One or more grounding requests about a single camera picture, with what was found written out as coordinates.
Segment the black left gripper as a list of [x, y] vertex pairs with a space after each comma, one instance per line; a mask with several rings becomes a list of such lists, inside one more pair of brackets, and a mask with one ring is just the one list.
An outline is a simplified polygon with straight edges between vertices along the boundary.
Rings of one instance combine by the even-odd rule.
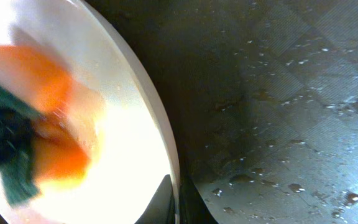
[[36, 110], [0, 108], [0, 165], [19, 158], [21, 152], [30, 154], [30, 140], [34, 135], [31, 120]]

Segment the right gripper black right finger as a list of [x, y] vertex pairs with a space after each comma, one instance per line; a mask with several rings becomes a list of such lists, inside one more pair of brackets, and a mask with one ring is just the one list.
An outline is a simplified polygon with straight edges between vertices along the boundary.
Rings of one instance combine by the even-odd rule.
[[181, 180], [180, 223], [218, 224], [189, 177], [183, 177]]

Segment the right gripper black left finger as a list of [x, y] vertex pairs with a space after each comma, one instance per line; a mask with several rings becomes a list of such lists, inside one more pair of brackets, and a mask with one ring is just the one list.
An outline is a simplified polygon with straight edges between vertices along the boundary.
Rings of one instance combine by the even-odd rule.
[[175, 224], [175, 199], [170, 175], [166, 175], [145, 212], [135, 224]]

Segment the green orange sponge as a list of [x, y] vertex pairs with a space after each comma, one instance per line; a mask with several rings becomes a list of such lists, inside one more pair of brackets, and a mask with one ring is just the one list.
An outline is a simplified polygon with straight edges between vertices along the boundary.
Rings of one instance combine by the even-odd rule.
[[99, 93], [76, 82], [56, 59], [28, 46], [0, 45], [0, 108], [34, 109], [30, 154], [0, 165], [11, 206], [79, 186], [99, 154]]

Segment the pinkish plate with sauce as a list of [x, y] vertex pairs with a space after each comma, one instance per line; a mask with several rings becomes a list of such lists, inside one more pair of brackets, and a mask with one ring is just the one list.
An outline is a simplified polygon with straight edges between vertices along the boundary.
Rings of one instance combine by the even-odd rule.
[[118, 31], [84, 1], [0, 1], [0, 45], [56, 59], [105, 104], [99, 154], [84, 181], [11, 206], [0, 173], [0, 222], [136, 223], [170, 175], [178, 223], [180, 170], [168, 116]]

